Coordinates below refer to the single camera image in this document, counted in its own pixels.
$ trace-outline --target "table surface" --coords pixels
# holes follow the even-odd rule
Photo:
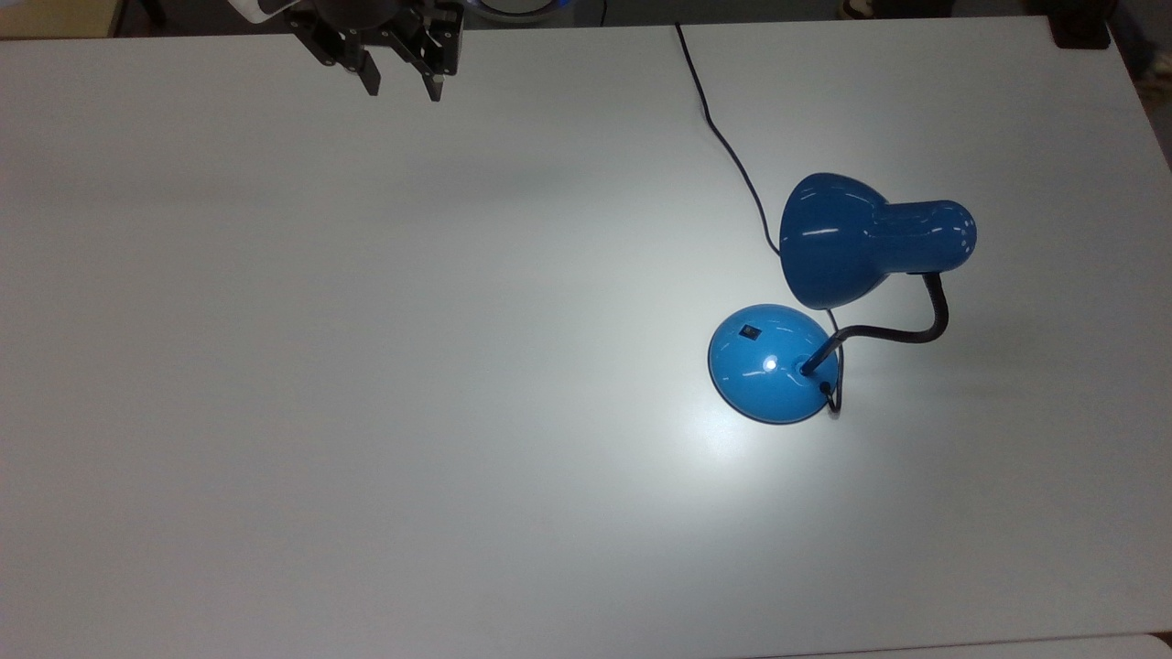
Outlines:
[[[717,658],[1172,626],[1172,177],[1045,21],[687,28],[776,220],[976,217],[939,341],[728,408],[798,306],[669,27],[478,32],[438,104],[292,38],[0,43],[12,657]],[[891,279],[843,322],[927,326]]]

